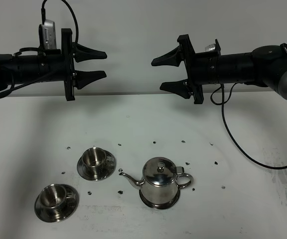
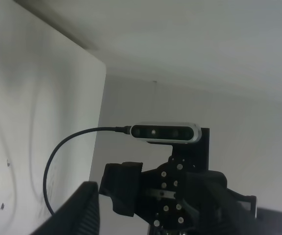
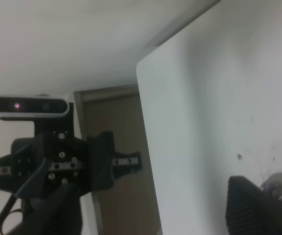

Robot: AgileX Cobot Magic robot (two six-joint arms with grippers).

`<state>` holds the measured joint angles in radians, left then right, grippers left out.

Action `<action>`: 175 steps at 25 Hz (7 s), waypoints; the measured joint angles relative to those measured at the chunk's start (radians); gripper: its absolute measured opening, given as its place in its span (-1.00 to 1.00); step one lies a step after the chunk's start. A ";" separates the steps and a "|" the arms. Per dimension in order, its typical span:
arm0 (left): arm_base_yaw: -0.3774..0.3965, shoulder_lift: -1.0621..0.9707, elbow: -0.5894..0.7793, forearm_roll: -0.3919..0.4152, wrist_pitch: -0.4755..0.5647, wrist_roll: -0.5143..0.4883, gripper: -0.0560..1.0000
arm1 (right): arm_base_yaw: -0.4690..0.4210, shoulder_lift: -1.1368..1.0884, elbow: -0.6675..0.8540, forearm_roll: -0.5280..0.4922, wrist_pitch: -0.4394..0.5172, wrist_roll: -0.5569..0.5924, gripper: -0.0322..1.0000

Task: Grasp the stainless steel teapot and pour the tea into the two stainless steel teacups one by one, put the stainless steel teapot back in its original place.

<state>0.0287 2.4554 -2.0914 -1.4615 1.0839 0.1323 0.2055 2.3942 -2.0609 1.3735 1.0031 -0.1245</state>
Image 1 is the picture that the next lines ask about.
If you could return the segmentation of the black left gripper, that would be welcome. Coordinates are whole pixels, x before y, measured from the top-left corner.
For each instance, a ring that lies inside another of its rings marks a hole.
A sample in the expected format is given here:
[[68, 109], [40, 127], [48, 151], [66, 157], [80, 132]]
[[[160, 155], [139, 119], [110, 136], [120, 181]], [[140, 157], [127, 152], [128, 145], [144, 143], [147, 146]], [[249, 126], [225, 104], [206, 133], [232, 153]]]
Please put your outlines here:
[[61, 51], [64, 57], [64, 90], [67, 101], [74, 101], [74, 87], [78, 90], [85, 86], [105, 78], [105, 71], [76, 71], [74, 70], [74, 59], [77, 63], [88, 60], [106, 59], [107, 54], [103, 51], [94, 50], [78, 43], [72, 42], [72, 30], [69, 28], [61, 29]]

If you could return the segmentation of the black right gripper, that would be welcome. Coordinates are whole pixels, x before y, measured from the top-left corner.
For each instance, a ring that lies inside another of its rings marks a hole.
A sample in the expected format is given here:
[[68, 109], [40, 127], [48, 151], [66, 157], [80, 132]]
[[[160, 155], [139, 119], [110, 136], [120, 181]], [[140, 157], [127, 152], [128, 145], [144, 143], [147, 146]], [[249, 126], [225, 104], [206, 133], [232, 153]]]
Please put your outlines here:
[[195, 104], [202, 104], [204, 101], [202, 86], [218, 84], [217, 64], [221, 52], [196, 53], [187, 34], [179, 36], [177, 42], [180, 47], [154, 58], [151, 65], [178, 67], [184, 61], [187, 80], [163, 82], [159, 89], [184, 99], [193, 96]]

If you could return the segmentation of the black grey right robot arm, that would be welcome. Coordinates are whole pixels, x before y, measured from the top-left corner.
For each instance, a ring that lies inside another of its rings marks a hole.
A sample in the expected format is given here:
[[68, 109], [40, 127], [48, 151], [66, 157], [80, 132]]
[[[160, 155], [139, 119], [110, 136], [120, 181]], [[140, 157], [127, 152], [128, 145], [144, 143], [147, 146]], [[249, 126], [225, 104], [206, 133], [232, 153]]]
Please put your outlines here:
[[249, 53], [222, 55], [216, 41], [205, 52], [196, 53], [188, 35], [178, 37], [174, 50], [153, 59], [152, 66], [175, 66], [184, 63], [187, 78], [177, 82], [164, 82], [162, 91], [184, 99], [194, 98], [202, 104], [204, 85], [234, 84], [269, 87], [287, 100], [287, 44], [268, 45]]

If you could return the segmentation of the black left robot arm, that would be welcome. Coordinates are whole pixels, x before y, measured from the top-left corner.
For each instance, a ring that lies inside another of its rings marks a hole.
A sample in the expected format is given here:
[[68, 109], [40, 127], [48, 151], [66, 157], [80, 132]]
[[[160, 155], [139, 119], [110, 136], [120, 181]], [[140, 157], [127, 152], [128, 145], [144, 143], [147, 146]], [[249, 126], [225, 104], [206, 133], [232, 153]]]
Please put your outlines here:
[[93, 50], [72, 41], [72, 30], [61, 30], [61, 49], [26, 47], [15, 54], [0, 54], [0, 99], [13, 91], [35, 83], [64, 83], [65, 98], [73, 101], [74, 90], [105, 78], [104, 71], [77, 71], [74, 64], [106, 59], [103, 51]]

